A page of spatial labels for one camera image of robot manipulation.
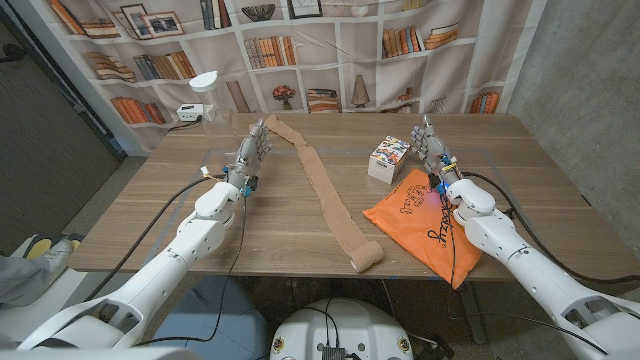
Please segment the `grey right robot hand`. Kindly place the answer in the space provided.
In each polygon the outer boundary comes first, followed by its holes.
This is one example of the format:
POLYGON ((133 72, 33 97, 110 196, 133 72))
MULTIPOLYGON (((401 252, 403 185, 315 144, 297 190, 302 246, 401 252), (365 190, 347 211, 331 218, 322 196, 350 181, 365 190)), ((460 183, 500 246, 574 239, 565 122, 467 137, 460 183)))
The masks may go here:
POLYGON ((415 126, 411 131, 411 149, 427 170, 429 186, 444 194, 462 175, 457 168, 456 158, 435 134, 430 116, 424 114, 422 121, 422 126, 415 126))

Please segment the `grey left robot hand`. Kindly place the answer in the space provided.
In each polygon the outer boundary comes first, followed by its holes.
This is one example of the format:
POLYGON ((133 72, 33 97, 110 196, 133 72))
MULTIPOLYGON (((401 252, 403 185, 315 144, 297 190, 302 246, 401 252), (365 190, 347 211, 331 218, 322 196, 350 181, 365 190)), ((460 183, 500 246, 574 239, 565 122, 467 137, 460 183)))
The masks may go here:
POLYGON ((266 122, 261 118, 243 138, 239 148, 230 154, 229 163, 224 167, 226 181, 241 193, 246 188, 256 190, 261 162, 272 149, 268 133, 266 122))

